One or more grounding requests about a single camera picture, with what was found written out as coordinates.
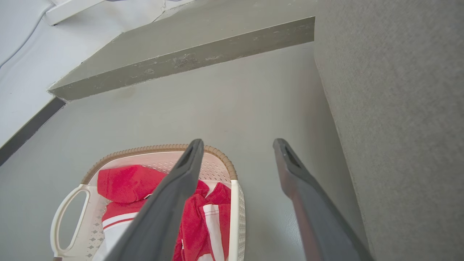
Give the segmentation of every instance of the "gray fabric surface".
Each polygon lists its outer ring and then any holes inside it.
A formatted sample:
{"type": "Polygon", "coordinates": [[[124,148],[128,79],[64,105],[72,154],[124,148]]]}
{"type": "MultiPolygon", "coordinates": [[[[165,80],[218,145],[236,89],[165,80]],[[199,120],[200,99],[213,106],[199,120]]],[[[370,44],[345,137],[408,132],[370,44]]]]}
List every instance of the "gray fabric surface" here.
{"type": "Polygon", "coordinates": [[[375,258],[464,260],[464,3],[317,4],[316,63],[375,258]]]}

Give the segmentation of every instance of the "red stripe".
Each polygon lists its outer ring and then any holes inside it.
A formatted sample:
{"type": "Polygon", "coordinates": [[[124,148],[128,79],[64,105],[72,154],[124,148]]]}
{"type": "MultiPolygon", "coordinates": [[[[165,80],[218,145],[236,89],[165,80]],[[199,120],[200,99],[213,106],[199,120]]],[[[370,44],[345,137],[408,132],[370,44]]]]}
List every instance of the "red stripe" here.
{"type": "Polygon", "coordinates": [[[111,223],[111,224],[109,224],[109,225],[104,226],[103,229],[105,229],[105,228],[107,228],[107,227],[110,227],[110,226],[112,226],[112,225],[116,225],[116,224],[118,224],[118,223],[124,222],[124,221],[133,220],[133,219],[134,219],[134,218],[126,218],[126,219],[118,220],[118,221],[116,221],[116,222],[113,222],[113,223],[111,223]]]}

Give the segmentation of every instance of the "basket handle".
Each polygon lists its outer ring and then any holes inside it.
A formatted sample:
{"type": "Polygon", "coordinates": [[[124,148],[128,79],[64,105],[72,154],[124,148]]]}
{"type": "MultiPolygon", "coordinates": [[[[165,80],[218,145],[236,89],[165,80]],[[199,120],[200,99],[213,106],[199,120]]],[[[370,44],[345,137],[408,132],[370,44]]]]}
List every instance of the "basket handle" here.
{"type": "Polygon", "coordinates": [[[85,209],[87,208],[87,203],[89,202],[90,198],[90,190],[87,189],[87,186],[84,184],[80,184],[77,188],[73,189],[64,200],[61,202],[60,206],[58,207],[55,216],[53,217],[52,227],[50,229],[50,244],[52,245],[53,253],[55,257],[64,257],[66,252],[68,252],[72,246],[74,245],[74,241],[77,237],[77,232],[81,227],[82,220],[84,218],[85,209]],[[74,231],[74,235],[72,236],[71,243],[65,249],[62,249],[59,245],[59,228],[61,225],[61,220],[64,216],[66,209],[68,208],[71,201],[79,194],[79,192],[84,191],[86,193],[86,198],[84,202],[84,207],[82,208],[81,216],[79,217],[79,221],[77,222],[76,230],[74,231]]]}

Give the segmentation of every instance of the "red fabric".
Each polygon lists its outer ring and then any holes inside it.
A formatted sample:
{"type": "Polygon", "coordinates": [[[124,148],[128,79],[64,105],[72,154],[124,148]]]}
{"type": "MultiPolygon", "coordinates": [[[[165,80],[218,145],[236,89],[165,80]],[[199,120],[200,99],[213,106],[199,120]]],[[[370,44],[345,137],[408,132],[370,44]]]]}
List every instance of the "red fabric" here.
{"type": "Polygon", "coordinates": [[[113,202],[132,203],[151,194],[165,176],[162,172],[140,165],[101,170],[97,190],[113,202]]]}
{"type": "MultiPolygon", "coordinates": [[[[166,174],[162,172],[140,165],[101,170],[98,173],[98,193],[113,201],[108,204],[102,221],[123,214],[139,212],[147,201],[144,198],[153,192],[165,176],[166,174]]],[[[219,205],[222,246],[224,257],[227,258],[229,254],[231,190],[224,184],[218,183],[214,191],[206,197],[208,191],[209,187],[199,180],[194,195],[187,199],[173,261],[197,261],[204,254],[211,253],[213,255],[203,211],[203,206],[207,204],[219,205]]],[[[121,218],[105,227],[108,228],[118,222],[132,219],[121,218]]]]}

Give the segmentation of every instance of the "red and white garment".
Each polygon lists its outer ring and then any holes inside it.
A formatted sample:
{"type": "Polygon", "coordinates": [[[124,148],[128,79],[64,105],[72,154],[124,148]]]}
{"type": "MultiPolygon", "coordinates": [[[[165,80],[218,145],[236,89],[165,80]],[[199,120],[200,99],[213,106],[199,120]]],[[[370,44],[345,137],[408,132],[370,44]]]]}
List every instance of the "red and white garment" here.
{"type": "MultiPolygon", "coordinates": [[[[93,261],[102,261],[166,174],[133,165],[98,174],[98,193],[112,202],[102,217],[105,239],[93,261]]],[[[225,261],[229,253],[231,190],[198,181],[185,204],[173,261],[225,261]]]]}

